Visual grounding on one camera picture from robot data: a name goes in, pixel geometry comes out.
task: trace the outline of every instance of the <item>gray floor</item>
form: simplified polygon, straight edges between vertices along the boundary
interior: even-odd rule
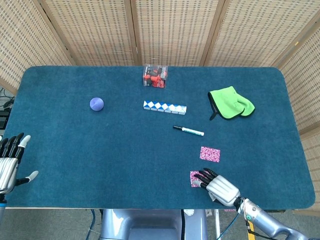
[[[98,240],[101,229],[101,215],[98,210],[95,213],[96,222],[93,229],[96,232],[91,232],[90,240]],[[219,214],[221,230],[227,227],[236,215],[235,212],[223,210],[220,210]],[[272,215],[308,237],[320,237],[320,217],[297,215],[291,210],[285,213],[272,213]],[[85,209],[7,209],[0,226],[0,240],[84,240],[91,221],[91,211]],[[208,239],[214,240],[216,236],[213,216],[207,218],[207,224]],[[245,221],[239,216],[222,239],[248,239]]]

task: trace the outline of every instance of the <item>black fingertip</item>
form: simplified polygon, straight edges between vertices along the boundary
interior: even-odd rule
[[[210,174],[211,174],[213,177],[215,177],[215,178],[218,176],[218,174],[216,174],[214,171],[212,171],[212,170],[209,169],[209,168],[206,168],[206,167],[205,167],[204,170],[207,171],[208,173],[210,173]]]
[[[22,184],[27,184],[29,183],[30,179],[29,178],[20,178],[20,179],[17,179],[15,180],[15,186],[19,186],[19,185],[22,185]]]
[[[207,186],[208,186],[208,185],[205,184],[205,183],[203,183],[203,182],[200,183],[200,187],[203,188],[203,189],[207,189]]]
[[[209,173],[207,173],[206,171],[202,171],[200,170],[199,173],[201,173],[203,176],[205,176],[207,179],[209,179],[210,181],[212,181],[214,179],[213,176],[211,176]]]
[[[25,135],[25,133],[24,132],[21,132],[21,133],[19,133],[17,136],[16,136],[16,138],[15,138],[15,140],[14,140],[14,142],[13,143],[20,143],[20,141],[21,141],[21,139],[22,139],[22,137]]]
[[[8,142],[8,138],[3,138],[0,141],[0,157],[2,156],[2,153],[4,152],[5,145],[7,144],[7,142]]]
[[[194,175],[196,178],[200,179],[202,182],[204,182],[205,184],[209,184],[210,181],[208,179],[206,179],[205,177],[201,176],[200,174],[195,174]]]
[[[21,132],[19,133],[16,138],[14,139],[12,145],[11,145],[11,148],[10,148],[10,151],[9,151],[9,154],[8,154],[8,157],[9,158],[14,158],[15,155],[16,155],[16,152],[17,152],[17,149],[18,149],[18,145],[20,143],[20,140],[22,139],[22,137],[24,136],[24,133]]]
[[[3,153],[2,153],[2,158],[6,158],[6,157],[9,156],[9,152],[11,150],[11,146],[12,146],[14,140],[16,139],[16,137],[17,136],[13,136],[8,140],[8,142],[4,146],[4,150],[3,150]]]

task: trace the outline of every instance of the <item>yellow cable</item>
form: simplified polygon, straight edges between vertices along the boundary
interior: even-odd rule
[[[248,222],[250,224],[251,230],[254,231],[254,225],[250,221],[248,221]],[[256,240],[255,235],[248,233],[248,240]]]

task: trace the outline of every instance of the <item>cable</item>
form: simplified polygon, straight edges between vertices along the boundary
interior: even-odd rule
[[[258,237],[261,237],[261,238],[264,238],[264,239],[269,239],[269,240],[277,240],[275,238],[272,238],[272,237],[268,237],[268,236],[263,236],[259,233],[256,233],[255,231],[252,231],[251,229],[249,230],[248,229],[248,233],[252,234],[252,235],[255,235],[255,236],[258,236]]]
[[[1,107],[3,107],[3,109],[7,112],[9,112],[9,108],[12,108],[12,106],[14,105],[15,100],[10,99],[9,101],[7,101],[5,104],[3,104]]]
[[[181,240],[185,240],[185,235],[186,235],[185,211],[181,209]]]
[[[4,88],[1,88],[1,90],[0,90],[0,98],[8,98],[8,99],[12,100],[12,99],[15,98],[15,96],[7,96],[6,95],[6,90]]]
[[[247,221],[245,200],[246,200],[246,199],[245,199],[244,197],[241,198],[240,207],[241,207],[241,204],[243,204],[243,217],[244,217],[244,219]]]
[[[102,219],[104,217],[104,210],[103,209],[99,209],[99,211],[100,211],[100,214],[101,214],[101,222],[102,222]]]
[[[90,236],[91,230],[94,227],[95,222],[96,222],[96,214],[95,214],[95,211],[93,209],[91,209],[91,213],[92,213],[92,222],[91,222],[91,225],[90,225],[90,228],[89,228],[88,234],[86,235],[85,240],[89,240],[89,236]]]
[[[226,229],[220,234],[220,236],[216,239],[219,240],[224,234],[225,232],[232,226],[232,224],[234,224],[234,222],[237,220],[239,214],[237,213],[236,216],[234,217],[234,219],[229,223],[229,225],[226,227]]]

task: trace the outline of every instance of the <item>whiteboard marker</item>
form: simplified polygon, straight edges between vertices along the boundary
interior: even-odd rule
[[[181,130],[182,132],[186,132],[186,133],[190,133],[190,134],[195,134],[195,135],[199,135],[199,136],[203,136],[205,135],[204,132],[202,131],[196,131],[190,128],[186,128],[186,127],[182,127],[182,126],[173,126],[174,129],[178,129]]]

